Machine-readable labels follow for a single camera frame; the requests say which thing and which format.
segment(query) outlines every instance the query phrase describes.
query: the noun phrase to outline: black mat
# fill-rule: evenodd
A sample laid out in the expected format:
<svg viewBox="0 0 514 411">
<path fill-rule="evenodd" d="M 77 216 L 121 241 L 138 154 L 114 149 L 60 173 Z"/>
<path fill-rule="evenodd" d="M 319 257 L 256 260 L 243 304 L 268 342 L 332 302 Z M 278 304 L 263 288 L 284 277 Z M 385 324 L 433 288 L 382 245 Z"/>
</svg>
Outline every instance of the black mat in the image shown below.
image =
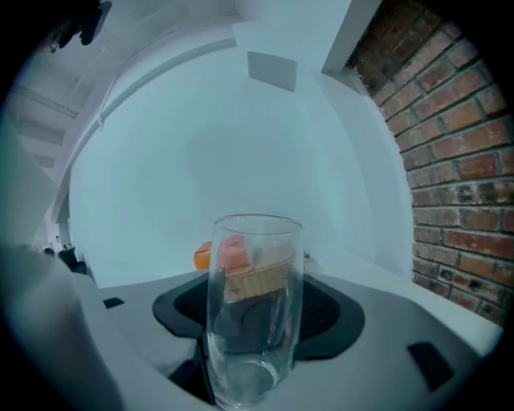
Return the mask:
<svg viewBox="0 0 514 411">
<path fill-rule="evenodd" d="M 153 314 L 179 337 L 199 339 L 206 327 L 208 274 L 157 297 Z M 304 275 L 300 338 L 295 360 L 333 358 L 349 348 L 364 327 L 361 306 L 347 295 Z"/>
</svg>

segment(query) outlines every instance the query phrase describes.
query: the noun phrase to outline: clear glass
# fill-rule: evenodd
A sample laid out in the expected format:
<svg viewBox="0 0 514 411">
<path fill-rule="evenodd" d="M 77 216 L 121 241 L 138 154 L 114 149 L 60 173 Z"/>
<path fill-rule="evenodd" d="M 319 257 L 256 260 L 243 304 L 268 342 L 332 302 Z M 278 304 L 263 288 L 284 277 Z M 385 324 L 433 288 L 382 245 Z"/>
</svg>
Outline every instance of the clear glass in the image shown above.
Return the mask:
<svg viewBox="0 0 514 411">
<path fill-rule="evenodd" d="M 298 222 L 234 215 L 214 224 L 208 369 L 223 409 L 253 409 L 291 371 L 300 332 L 303 269 Z"/>
</svg>

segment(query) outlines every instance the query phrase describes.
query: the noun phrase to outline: white panel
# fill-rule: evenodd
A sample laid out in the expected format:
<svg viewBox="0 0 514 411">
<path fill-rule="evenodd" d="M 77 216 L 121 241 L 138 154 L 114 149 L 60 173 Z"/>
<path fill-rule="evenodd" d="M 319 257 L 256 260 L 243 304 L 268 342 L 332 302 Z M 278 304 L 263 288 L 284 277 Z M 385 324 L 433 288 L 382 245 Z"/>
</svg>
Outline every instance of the white panel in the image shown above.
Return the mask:
<svg viewBox="0 0 514 411">
<path fill-rule="evenodd" d="M 39 154 L 32 154 L 32 158 L 44 169 L 53 169 L 54 159 L 50 157 L 40 156 Z"/>
<path fill-rule="evenodd" d="M 18 135 L 18 138 L 25 149 L 31 154 L 39 154 L 43 157 L 56 158 L 61 151 L 61 147 L 59 145 L 46 143 L 41 140 L 20 135 Z"/>
<path fill-rule="evenodd" d="M 45 141 L 50 144 L 61 145 L 63 143 L 64 130 L 48 127 L 37 121 L 21 119 L 14 124 L 14 127 L 17 134 L 21 136 Z"/>
<path fill-rule="evenodd" d="M 248 75 L 252 79 L 281 87 L 290 92 L 296 86 L 296 61 L 276 55 L 248 51 Z"/>
<path fill-rule="evenodd" d="M 238 0 L 246 19 L 234 27 L 238 46 L 295 60 L 321 71 L 350 0 Z"/>
<path fill-rule="evenodd" d="M 44 96 L 19 87 L 13 87 L 7 97 L 6 109 L 17 121 L 31 120 L 60 130 L 66 130 L 77 115 Z"/>
<path fill-rule="evenodd" d="M 352 0 L 345 20 L 328 53 L 323 71 L 339 72 L 348 62 L 381 0 Z"/>
</svg>

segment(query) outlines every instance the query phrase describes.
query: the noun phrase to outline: white wall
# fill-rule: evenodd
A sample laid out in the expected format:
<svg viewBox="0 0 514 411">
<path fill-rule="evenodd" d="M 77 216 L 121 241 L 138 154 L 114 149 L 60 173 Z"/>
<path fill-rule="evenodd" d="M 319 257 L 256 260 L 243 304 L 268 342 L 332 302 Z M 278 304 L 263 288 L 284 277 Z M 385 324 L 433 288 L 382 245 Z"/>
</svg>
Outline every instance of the white wall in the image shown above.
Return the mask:
<svg viewBox="0 0 514 411">
<path fill-rule="evenodd" d="M 49 245 L 47 224 L 43 220 L 39 224 L 38 230 L 36 231 L 34 239 L 32 240 L 32 246 L 36 247 L 38 250 L 44 250 Z"/>
<path fill-rule="evenodd" d="M 316 167 L 325 175 L 321 189 L 324 192 L 329 218 L 339 233 L 324 242 L 313 257 L 319 263 L 333 261 L 341 249 L 346 249 L 364 259 L 373 259 L 371 216 L 365 180 L 362 177 L 357 156 L 349 135 L 332 105 L 316 82 L 316 73 L 299 69 L 296 95 L 305 107 L 312 141 L 312 156 Z M 339 267 L 324 267 L 328 273 L 337 275 Z"/>
<path fill-rule="evenodd" d="M 32 244 L 57 187 L 0 117 L 0 242 Z"/>
<path fill-rule="evenodd" d="M 51 248 L 53 248 L 55 252 L 61 251 L 63 244 L 60 241 L 59 224 L 51 221 L 50 214 L 47 214 L 45 217 L 45 222 L 47 224 L 47 238 Z"/>
<path fill-rule="evenodd" d="M 249 79 L 243 62 L 227 49 L 175 67 L 113 112 L 77 158 L 71 229 L 100 287 L 193 270 L 224 214 L 298 219 L 313 254 L 341 236 L 334 222 L 345 212 L 333 216 L 333 179 L 312 155 L 303 105 Z"/>
<path fill-rule="evenodd" d="M 377 105 L 350 69 L 333 77 L 318 74 L 361 171 L 368 198 L 373 261 L 410 279 L 414 241 L 412 204 L 402 158 Z"/>
<path fill-rule="evenodd" d="M 71 127 L 67 128 L 61 155 L 55 161 L 55 180 L 59 192 L 52 207 L 51 220 L 56 221 L 60 207 L 67 196 L 70 185 L 71 165 L 91 137 L 92 127 L 98 122 L 100 110 L 107 110 L 113 100 L 141 77 L 156 70 L 159 65 L 180 56 L 186 51 L 207 47 L 216 41 L 234 38 L 231 24 L 238 22 L 237 16 L 214 18 L 209 22 L 178 27 L 173 33 L 146 47 L 127 64 L 123 71 L 107 72 L 98 80 L 84 108 Z"/>
</svg>

